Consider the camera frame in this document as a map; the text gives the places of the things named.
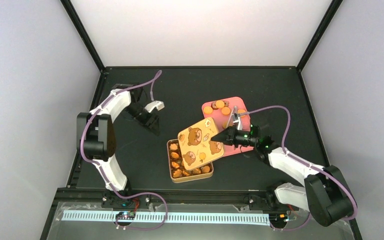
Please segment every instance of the black table surface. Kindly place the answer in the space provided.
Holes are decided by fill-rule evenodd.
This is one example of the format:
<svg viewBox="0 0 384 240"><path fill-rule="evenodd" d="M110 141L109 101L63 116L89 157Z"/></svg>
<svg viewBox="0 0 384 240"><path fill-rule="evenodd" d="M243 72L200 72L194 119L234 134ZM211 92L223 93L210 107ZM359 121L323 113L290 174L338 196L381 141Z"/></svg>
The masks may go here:
<svg viewBox="0 0 384 240"><path fill-rule="evenodd" d="M154 97L165 108L158 112L160 135L156 136L122 113L115 121L116 158L136 190L248 191L265 190L279 181L298 185L280 170L265 165L253 152L222 157L213 162L214 174L207 179L173 183L169 174L167 141L202 120L205 102L240 97L248 111L271 105L289 109L291 125L285 145L293 153L315 164L326 165L311 110L294 67L112 67L102 88L102 101L115 84L143 83L162 69L154 84ZM251 122L280 143L287 124L282 109L251 114ZM104 188L98 171L82 164L77 188Z"/></svg>

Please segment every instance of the robotic arm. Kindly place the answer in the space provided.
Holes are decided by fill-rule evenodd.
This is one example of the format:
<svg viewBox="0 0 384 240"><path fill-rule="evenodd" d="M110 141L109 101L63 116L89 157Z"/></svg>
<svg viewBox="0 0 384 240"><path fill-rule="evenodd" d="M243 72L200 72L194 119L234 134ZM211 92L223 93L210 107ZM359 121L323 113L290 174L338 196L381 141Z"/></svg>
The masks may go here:
<svg viewBox="0 0 384 240"><path fill-rule="evenodd" d="M254 125L251 125L250 131L230 126L213 136L211 140L235 147L252 146L264 163L288 174L304 186L295 186L291 183L279 184L272 194L268 195L267 202L272 207L279 202L302 208L309 211L313 218L324 227L353 214L352 200L355 203L354 198L351 200L333 182L333 179L326 177L328 174L335 178L351 194L344 176L337 167L332 165L323 167L294 155L287 148L276 144L270 136L261 137L259 127Z"/></svg>
<svg viewBox="0 0 384 240"><path fill-rule="evenodd" d="M93 165L105 181L105 187L112 191L112 185L117 191L125 189L128 182L127 177L120 169L116 159L116 136L114 133L114 120L125 110L142 126L152 133L159 135L159 117L156 111L164 108L162 101L152 101L143 107L140 97L143 88L135 88L117 94L120 89L126 89L133 85L118 84L110 92L107 99L110 100L104 107L101 106L90 112L82 112L77 116L77 150L80 151L80 141L88 120L96 111L100 110L89 126L83 149L85 155L92 159Z"/></svg>

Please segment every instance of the cable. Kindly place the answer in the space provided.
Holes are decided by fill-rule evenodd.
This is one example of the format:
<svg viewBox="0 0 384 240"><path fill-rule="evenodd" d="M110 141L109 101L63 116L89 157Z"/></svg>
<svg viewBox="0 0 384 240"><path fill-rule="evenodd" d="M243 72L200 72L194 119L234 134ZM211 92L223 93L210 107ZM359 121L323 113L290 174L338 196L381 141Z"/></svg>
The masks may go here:
<svg viewBox="0 0 384 240"><path fill-rule="evenodd" d="M305 222L302 223L301 225L297 226L297 227L294 227L294 228L288 228L288 229L284 229L284 228L276 228L275 226L273 226L272 223L270 223L270 227L271 227L273 230L280 230L280 231L287 231L287 232L295 231L295 230L298 230L298 229L302 229L302 228L305 227L307 224L309 224L311 218L312 218L312 217L311 217L311 214L308 213L308 216L307 216L307 219L305 220Z"/></svg>
<svg viewBox="0 0 384 240"><path fill-rule="evenodd" d="M291 113L289 112L289 110L286 107L280 106L280 105L266 106L266 107L259 108L257 110L247 111L247 112L244 112L244 113L240 113L240 114L238 114L238 116L249 115L249 114L257 113L257 112L268 110L268 109L283 109L283 110L285 110L285 112L287 114L287 124L286 124L285 131L283 133L282 142L281 142L281 147L282 147L283 152L286 155L290 156L295 161L303 164L307 168L311 168L311 169L313 169L313 170L315 170L315 171L325 175L328 179L332 180L332 182L334 182L345 193L345 195L349 198L349 200L351 201L351 204L352 204L352 209L353 209L352 215L349 216L349 217L344 217L344 218L342 218L342 220L352 220L352 219L355 219L356 216L357 216L357 211L358 211L357 203L356 203L356 200L354 200L354 197L351 195L350 191L348 191L348 189L344 185L342 185L336 178L334 178L329 173L323 171L322 169L319 169L318 167L310 165L310 164L306 163L305 161L302 161L295 154L290 153L289 151L286 150L286 148L285 148L285 139L286 139L286 136L288 134L289 127L291 125Z"/></svg>
<svg viewBox="0 0 384 240"><path fill-rule="evenodd" d="M142 84L139 84L139 85L135 85L135 86L131 86L131 87L127 87L127 88L124 88L124 89L121 89L119 91L116 91L115 94L111 94L109 95L98 107L97 107L97 110L92 114L92 116L89 118L89 120L87 121L86 123L86 126L84 127L84 130L83 130L83 134L81 135L81 139L80 139L80 154L81 154L81 157L83 158L83 160L85 160L86 162L88 163L91 163L91 164L95 164L98 166L99 168L99 171L100 173L102 174L102 177L105 181L105 184L109 184L109 186L111 187L112 191L114 191L114 193L121 199L131 199L131 198L136 198L138 196L142 196L142 195L154 195L158 198L160 198L162 200L162 202L164 203L164 206L165 206L165 217L164 219L162 220L162 222L155 226L155 227L150 227L150 228L142 228L142 227L132 227L132 226L124 226L123 229L132 229L132 230L144 230L144 231L148 231L148 230L154 230L154 229L157 229L159 227L161 227L164 222L167 220L168 218L168 208L167 208L167 203L166 203L166 200L159 194L157 193L154 193L154 192L142 192L142 193L138 193L138 194L135 194L135 195L132 195L132 196L122 196L117 190L116 188L114 187L114 185L109 181L108 177L106 176L105 172L103 171L101 165L99 162L97 161L94 161L92 159L89 159L86 157L85 155L85 149L84 149L84 144L85 144L85 138L86 138L86 133L88 132L88 129L89 127L91 126L92 124L92 121L94 120L94 118L98 115L99 112L101 112L101 110L103 108L105 108L105 106L116 96L116 95L119 95L123 92L126 92L126 91L130 91L132 89L137 89L137 88L140 88L140 87L143 87L145 85L148 85L148 84L154 84L155 80L157 80L160 76L161 76L161 73L163 71L159 70L155 76L153 77L153 79L145 82L145 83L142 83ZM151 99L152 101L154 101L154 97L153 97L153 94L152 92L150 93L151 94Z"/></svg>
<svg viewBox="0 0 384 240"><path fill-rule="evenodd" d="M242 145L239 147L240 153L247 159L251 158L251 156L246 155L245 152L242 151Z"/></svg>
<svg viewBox="0 0 384 240"><path fill-rule="evenodd" d="M299 217L299 215L297 214L297 212L292 208L292 206L290 204L287 205L289 207L289 209L293 212L293 214L295 214L295 216Z"/></svg>
<svg viewBox="0 0 384 240"><path fill-rule="evenodd" d="M144 227L134 227L134 226L124 226L123 229L132 229L132 230L143 230L143 231L150 231L150 230L155 230L155 229L158 229L160 228L167 220L167 218L169 217L169 212L168 212L168 207L167 207L167 202L166 200L161 196L159 195L158 193L155 193L155 192L141 192L141 193L138 193L138 194L134 194L134 195L131 195L131 196L123 196L121 195L117 190L116 188L114 187L114 185L112 183L109 184L109 186L111 187L111 189L114 191L115 195L117 195L119 198L121 199L132 199L132 198L136 198L136 197L139 197L139 196L142 196L142 195L154 195L158 198L161 199L161 201L164 203L164 206L165 206L165 216L164 218L162 219L162 222L160 222L158 225L154 226L154 227L149 227L149 228L144 228ZM115 220L115 223L117 224L118 226L118 223L119 223L119 217Z"/></svg>
<svg viewBox="0 0 384 240"><path fill-rule="evenodd" d="M151 97L151 101L154 101L154 92L153 92L153 89L154 89L154 82L151 83L151 89L149 91L149 96Z"/></svg>
<svg viewBox="0 0 384 240"><path fill-rule="evenodd" d="M139 205L141 203L140 203L140 201L137 198L135 198L133 200L136 202L136 205L134 206L134 212L136 213L136 211L138 211Z"/></svg>

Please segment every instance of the orange cookie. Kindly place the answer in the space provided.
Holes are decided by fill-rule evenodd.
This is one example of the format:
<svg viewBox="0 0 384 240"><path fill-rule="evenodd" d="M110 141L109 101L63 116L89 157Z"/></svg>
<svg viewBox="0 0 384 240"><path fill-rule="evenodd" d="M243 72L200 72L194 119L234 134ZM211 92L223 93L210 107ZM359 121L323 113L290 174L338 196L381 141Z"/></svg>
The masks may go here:
<svg viewBox="0 0 384 240"><path fill-rule="evenodd" d="M216 106L218 109L224 108L224 107L225 107L225 102L222 101L222 100L217 100L217 101L215 101L215 106Z"/></svg>
<svg viewBox="0 0 384 240"><path fill-rule="evenodd" d="M204 174L207 174L207 173L210 172L211 169L210 169L209 166L204 166L204 167L201 168L201 170L202 170L202 172L203 172Z"/></svg>
<svg viewBox="0 0 384 240"><path fill-rule="evenodd" d="M237 111L237 114L243 114L243 113L246 113L247 111L245 111L245 109L239 109L238 111Z"/></svg>
<svg viewBox="0 0 384 240"><path fill-rule="evenodd" d="M178 146L176 143L170 144L170 150L176 151L178 149Z"/></svg>
<svg viewBox="0 0 384 240"><path fill-rule="evenodd" d="M173 172L173 178L178 178L182 175L182 170L177 169L176 171Z"/></svg>
<svg viewBox="0 0 384 240"><path fill-rule="evenodd" d="M172 152L172 153L170 153L170 155L174 159L178 159L179 158L179 154L177 154L176 152Z"/></svg>
<svg viewBox="0 0 384 240"><path fill-rule="evenodd" d="M223 108L221 109L221 113L222 113L223 115L229 115L229 114L231 114L231 109L228 108L227 106L225 106L225 107L223 107Z"/></svg>
<svg viewBox="0 0 384 240"><path fill-rule="evenodd" d="M213 108L210 106L204 107L204 113L205 114L212 114L213 113Z"/></svg>
<svg viewBox="0 0 384 240"><path fill-rule="evenodd" d="M196 168L196 169L192 170L192 173L193 174L201 174L201 169Z"/></svg>
<svg viewBox="0 0 384 240"><path fill-rule="evenodd" d="M172 166L173 168L175 168L175 169L180 168L180 164L178 164L178 163L175 162L175 161L172 161L172 162L171 162L171 166Z"/></svg>
<svg viewBox="0 0 384 240"><path fill-rule="evenodd" d="M185 175L186 177L189 177L191 175L191 172L190 171L186 171L186 170L183 170L181 173L183 175Z"/></svg>

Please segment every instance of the pink plate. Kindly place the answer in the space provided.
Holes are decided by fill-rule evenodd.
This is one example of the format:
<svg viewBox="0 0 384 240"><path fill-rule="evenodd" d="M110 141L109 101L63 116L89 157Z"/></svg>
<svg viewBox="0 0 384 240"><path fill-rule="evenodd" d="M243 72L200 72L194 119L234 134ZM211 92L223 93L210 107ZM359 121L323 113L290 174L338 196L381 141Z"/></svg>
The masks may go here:
<svg viewBox="0 0 384 240"><path fill-rule="evenodd" d="M230 111L233 110L234 106L237 106L238 110L239 109L244 109L246 112L248 112L247 108L245 107L244 101L242 100L242 98L240 98L238 96L234 96L234 97L230 97L230 98L226 98L226 99L220 99L220 100L229 102ZM224 130L223 124L225 124L229 120L229 115L223 115L221 109L213 110L211 114L205 114L204 113L204 108L206 106L210 106L211 107L211 103L213 103L213 102L214 101L209 101L209 102L204 103L202 105L202 107L201 107L201 110L202 110L202 113L204 114L204 118L212 117L214 119L214 122L215 122L215 125L217 126L218 132L221 132L221 131ZM241 121L242 121L242 125L243 125L242 129L244 131L249 131L250 130L250 125L251 125L251 118L250 118L250 116L249 115L243 116L241 118ZM241 151L243 153L244 152L248 152L248 151L251 151L253 149L252 146L242 147L241 149L240 149L240 147L241 146L239 146L238 148L235 149L234 146L224 145L224 155L223 155L223 157L230 156L230 155L233 155L233 154L240 154Z"/></svg>

